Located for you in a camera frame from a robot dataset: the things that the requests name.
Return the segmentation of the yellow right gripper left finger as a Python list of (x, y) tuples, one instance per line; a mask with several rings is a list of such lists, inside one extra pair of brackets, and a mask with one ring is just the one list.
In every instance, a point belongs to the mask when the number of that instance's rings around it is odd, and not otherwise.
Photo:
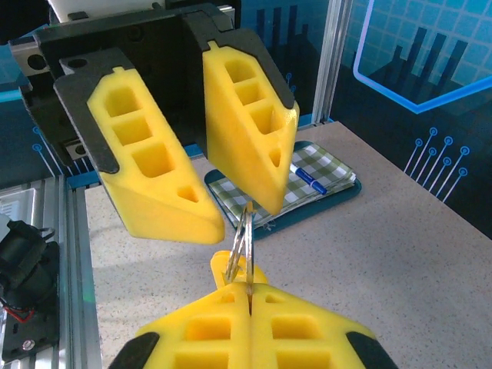
[(126, 342), (110, 368), (249, 368), (246, 284), (228, 284), (165, 315)]

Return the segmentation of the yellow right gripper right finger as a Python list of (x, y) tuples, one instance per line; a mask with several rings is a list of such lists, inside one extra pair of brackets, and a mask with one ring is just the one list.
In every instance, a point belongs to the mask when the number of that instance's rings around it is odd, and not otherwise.
[(255, 284), (253, 368), (396, 368), (364, 325), (268, 284)]

